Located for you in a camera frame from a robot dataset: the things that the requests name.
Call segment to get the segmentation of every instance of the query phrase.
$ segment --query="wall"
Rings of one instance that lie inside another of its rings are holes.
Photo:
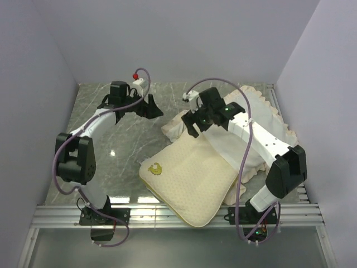
[[[33,0],[78,82],[276,82],[319,0]]]
[[[340,267],[356,267],[357,2],[321,0],[277,82]]]
[[[1,267],[16,267],[77,84],[34,4],[0,1]]]

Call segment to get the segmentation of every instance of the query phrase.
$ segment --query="purple cable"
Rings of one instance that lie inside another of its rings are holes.
[[[80,193],[80,195],[83,197],[83,199],[88,203],[89,200],[88,198],[85,196],[85,194],[81,191],[80,187],[78,186],[75,186],[73,187],[71,190],[69,190],[68,192],[64,191],[61,189],[61,186],[58,184],[58,181],[57,181],[57,176],[56,176],[56,163],[58,161],[58,157],[59,155],[61,154],[62,150],[65,148],[65,146],[67,144],[69,144],[75,137],[78,137],[79,135],[81,135],[89,126],[90,124],[93,123],[94,120],[96,120],[97,118],[99,118],[100,116],[104,115],[104,114],[107,114],[107,113],[110,113],[110,112],[117,112],[117,111],[121,111],[121,110],[124,110],[124,109],[128,109],[130,107],[133,107],[135,105],[137,105],[139,102],[143,101],[146,97],[146,95],[149,93],[149,90],[150,90],[150,85],[151,85],[151,78],[150,78],[150,75],[149,75],[149,72],[145,69],[145,68],[138,68],[136,69],[135,71],[135,74],[138,72],[138,71],[144,71],[147,75],[147,79],[148,79],[148,87],[147,87],[147,90],[145,91],[145,93],[143,94],[143,96],[137,100],[136,102],[133,102],[129,105],[126,105],[126,106],[122,106],[122,107],[119,107],[119,108],[115,108],[115,109],[111,109],[111,110],[107,110],[107,111],[104,111],[94,117],[92,117],[90,120],[87,121],[87,123],[83,126],[83,128],[81,130],[79,130],[77,133],[73,134],[68,140],[66,140],[57,150],[57,152],[55,153],[55,157],[54,157],[54,160],[52,162],[52,179],[53,179],[53,182],[57,188],[57,190],[61,193],[61,194],[64,194],[64,195],[69,195],[71,193],[74,192],[75,189],[78,189],[78,192]],[[122,220],[118,219],[118,218],[114,218],[112,216],[109,216],[109,215],[106,215],[100,211],[98,211],[92,204],[89,204],[89,207],[96,213],[98,213],[99,215],[101,215],[102,217],[105,217],[105,218],[108,218],[108,219],[112,219],[120,224],[123,224],[126,228],[127,228],[127,235],[124,237],[124,239],[122,239],[120,242],[118,243],[115,243],[115,244],[112,244],[112,245],[102,245],[100,243],[97,243],[97,245],[100,245],[102,247],[115,247],[115,246],[119,246],[121,245],[122,243],[125,242],[125,240],[128,238],[129,236],[129,226],[123,222]]]
[[[232,87],[234,87],[235,89],[237,89],[243,96],[245,102],[247,103],[247,110],[248,110],[248,118],[251,119],[252,117],[252,110],[250,108],[250,103],[249,103],[249,100],[247,98],[247,96],[244,94],[244,92],[239,88],[239,86],[237,86],[236,84],[233,84],[232,82],[228,81],[228,80],[225,80],[225,79],[222,79],[222,78],[206,78],[206,79],[203,79],[201,81],[198,81],[197,83],[195,83],[194,85],[192,85],[186,92],[186,94],[189,94],[189,92],[195,87],[197,86],[198,84],[202,83],[202,82],[205,82],[205,81],[210,81],[210,80],[216,80],[216,81],[221,81],[221,82],[224,82],[224,83],[227,83],[229,85],[231,85]],[[239,173],[238,173],[238,183],[237,183],[237,197],[236,197],[236,200],[235,200],[235,227],[237,229],[237,233],[238,233],[238,236],[241,240],[243,241],[247,241],[249,242],[248,238],[257,230],[257,228],[259,227],[260,223],[265,219],[265,217],[268,215],[268,213],[274,208],[275,205],[278,206],[278,221],[277,221],[277,224],[275,225],[275,228],[273,230],[273,232],[263,241],[261,242],[258,242],[258,244],[261,244],[263,242],[266,242],[268,241],[277,231],[278,229],[278,226],[279,226],[279,222],[280,222],[280,213],[281,213],[281,206],[279,204],[279,202],[276,202],[274,204],[272,204],[268,210],[263,214],[263,216],[260,218],[260,220],[258,221],[258,223],[255,225],[255,227],[249,232],[249,234],[247,236],[244,236],[244,234],[242,234],[240,232],[240,229],[239,229],[239,193],[240,193],[240,185],[242,183],[242,175],[243,175],[243,168],[244,168],[244,165],[245,165],[245,162],[247,160],[247,157],[248,157],[248,152],[249,152],[249,149],[252,145],[252,140],[253,140],[253,126],[252,126],[252,122],[249,122],[249,140],[247,142],[247,147],[245,148],[245,152],[244,152],[244,156],[243,156],[243,159],[242,159],[242,162],[240,163],[240,167],[239,167]]]

